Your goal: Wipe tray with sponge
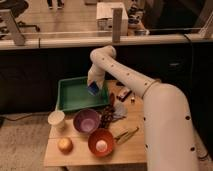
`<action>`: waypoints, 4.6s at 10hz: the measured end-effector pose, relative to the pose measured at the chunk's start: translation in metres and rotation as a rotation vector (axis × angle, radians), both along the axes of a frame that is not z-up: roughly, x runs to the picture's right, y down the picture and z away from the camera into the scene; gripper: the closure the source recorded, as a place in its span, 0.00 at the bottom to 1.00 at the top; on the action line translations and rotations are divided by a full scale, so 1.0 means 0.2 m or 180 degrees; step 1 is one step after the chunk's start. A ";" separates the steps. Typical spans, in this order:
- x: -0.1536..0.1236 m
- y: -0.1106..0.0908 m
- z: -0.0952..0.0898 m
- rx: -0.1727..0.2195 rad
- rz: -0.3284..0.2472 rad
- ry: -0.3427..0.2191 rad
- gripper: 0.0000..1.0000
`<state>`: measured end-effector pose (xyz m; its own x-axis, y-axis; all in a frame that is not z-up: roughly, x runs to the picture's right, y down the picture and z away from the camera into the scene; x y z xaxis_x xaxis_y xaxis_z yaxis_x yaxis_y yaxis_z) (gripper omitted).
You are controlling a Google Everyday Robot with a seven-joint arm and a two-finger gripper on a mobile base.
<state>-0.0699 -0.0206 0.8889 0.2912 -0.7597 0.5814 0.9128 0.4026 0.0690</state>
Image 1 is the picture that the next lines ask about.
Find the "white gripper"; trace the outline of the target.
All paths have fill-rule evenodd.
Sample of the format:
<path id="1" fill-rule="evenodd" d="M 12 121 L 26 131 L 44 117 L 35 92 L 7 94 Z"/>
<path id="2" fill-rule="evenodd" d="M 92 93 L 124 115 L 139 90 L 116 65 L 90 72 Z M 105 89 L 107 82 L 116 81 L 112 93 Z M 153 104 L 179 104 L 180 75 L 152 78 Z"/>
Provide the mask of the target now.
<path id="1" fill-rule="evenodd" d="M 93 82 L 96 83 L 99 89 L 103 87 L 105 80 L 105 71 L 96 65 L 92 65 L 88 71 L 87 85 L 91 85 Z"/>

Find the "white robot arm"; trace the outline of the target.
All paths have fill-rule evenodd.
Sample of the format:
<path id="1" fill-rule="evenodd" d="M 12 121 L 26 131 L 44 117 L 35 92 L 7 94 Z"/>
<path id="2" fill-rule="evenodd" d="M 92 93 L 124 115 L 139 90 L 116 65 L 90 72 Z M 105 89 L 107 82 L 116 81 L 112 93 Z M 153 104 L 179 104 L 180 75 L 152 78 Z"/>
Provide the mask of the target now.
<path id="1" fill-rule="evenodd" d="M 90 53 L 87 85 L 102 88 L 107 73 L 143 100 L 148 171 L 199 171 L 190 107 L 176 86 L 161 83 L 116 61 L 112 46 Z"/>

